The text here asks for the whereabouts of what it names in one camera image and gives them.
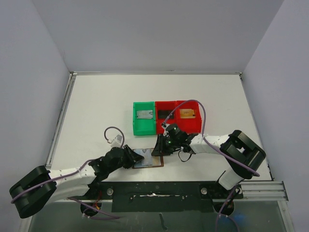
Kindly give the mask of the white diamond VIP card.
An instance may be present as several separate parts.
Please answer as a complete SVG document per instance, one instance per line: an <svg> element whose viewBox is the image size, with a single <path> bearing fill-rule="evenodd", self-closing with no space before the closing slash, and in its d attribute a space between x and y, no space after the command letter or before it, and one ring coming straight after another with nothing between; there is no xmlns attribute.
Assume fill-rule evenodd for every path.
<svg viewBox="0 0 309 232"><path fill-rule="evenodd" d="M151 155L151 152L152 152L151 148L134 149L133 151L143 157L142 161L136 163L133 166L134 168L145 168L145 167L151 167L154 165L154 160Z"/></svg>

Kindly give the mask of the brown leather card holder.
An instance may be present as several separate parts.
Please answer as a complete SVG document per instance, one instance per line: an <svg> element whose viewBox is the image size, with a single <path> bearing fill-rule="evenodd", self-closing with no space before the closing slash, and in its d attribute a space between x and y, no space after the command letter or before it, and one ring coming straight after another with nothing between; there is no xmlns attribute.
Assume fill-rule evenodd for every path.
<svg viewBox="0 0 309 232"><path fill-rule="evenodd" d="M133 151L144 157L144 159L141 162L136 163L132 167L133 169L157 168L164 166L163 157L152 156L153 148L134 149Z"/></svg>

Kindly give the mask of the green plastic bin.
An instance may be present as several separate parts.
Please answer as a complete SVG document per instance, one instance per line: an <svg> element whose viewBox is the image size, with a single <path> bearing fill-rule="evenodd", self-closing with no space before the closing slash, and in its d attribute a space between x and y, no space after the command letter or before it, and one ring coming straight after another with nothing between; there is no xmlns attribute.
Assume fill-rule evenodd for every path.
<svg viewBox="0 0 309 232"><path fill-rule="evenodd" d="M153 110L153 119L137 119L138 110ZM133 103L133 134L135 136L156 135L155 102L134 102Z"/></svg>

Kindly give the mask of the silver credit card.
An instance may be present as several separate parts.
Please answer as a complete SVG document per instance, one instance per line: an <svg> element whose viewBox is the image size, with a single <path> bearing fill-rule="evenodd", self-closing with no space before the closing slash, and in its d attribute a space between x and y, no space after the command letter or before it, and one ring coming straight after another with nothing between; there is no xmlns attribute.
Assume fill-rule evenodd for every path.
<svg viewBox="0 0 309 232"><path fill-rule="evenodd" d="M153 110L138 110L136 112L137 119L153 119Z"/></svg>

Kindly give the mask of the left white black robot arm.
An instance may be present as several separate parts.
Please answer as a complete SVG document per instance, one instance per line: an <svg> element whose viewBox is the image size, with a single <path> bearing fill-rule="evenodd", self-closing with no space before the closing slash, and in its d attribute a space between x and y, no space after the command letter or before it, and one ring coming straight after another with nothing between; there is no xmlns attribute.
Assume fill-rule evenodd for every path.
<svg viewBox="0 0 309 232"><path fill-rule="evenodd" d="M99 183L112 172L129 169L143 159L125 145L113 147L105 156L89 159L77 168L48 170L38 166L10 188L11 203L20 218L28 218L58 200L75 196L92 199L98 194Z"/></svg>

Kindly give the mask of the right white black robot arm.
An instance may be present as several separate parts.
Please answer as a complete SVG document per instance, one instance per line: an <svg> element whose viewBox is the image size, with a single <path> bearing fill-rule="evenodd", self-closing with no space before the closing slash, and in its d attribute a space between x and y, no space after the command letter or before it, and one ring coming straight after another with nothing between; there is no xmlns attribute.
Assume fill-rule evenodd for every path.
<svg viewBox="0 0 309 232"><path fill-rule="evenodd" d="M230 167L223 172L215 185L216 194L222 198L231 194L232 188L241 181L259 176L257 169L266 158L264 150L240 130L222 136L170 130L157 136L151 155L169 156L176 151L190 155L217 153L225 157Z"/></svg>

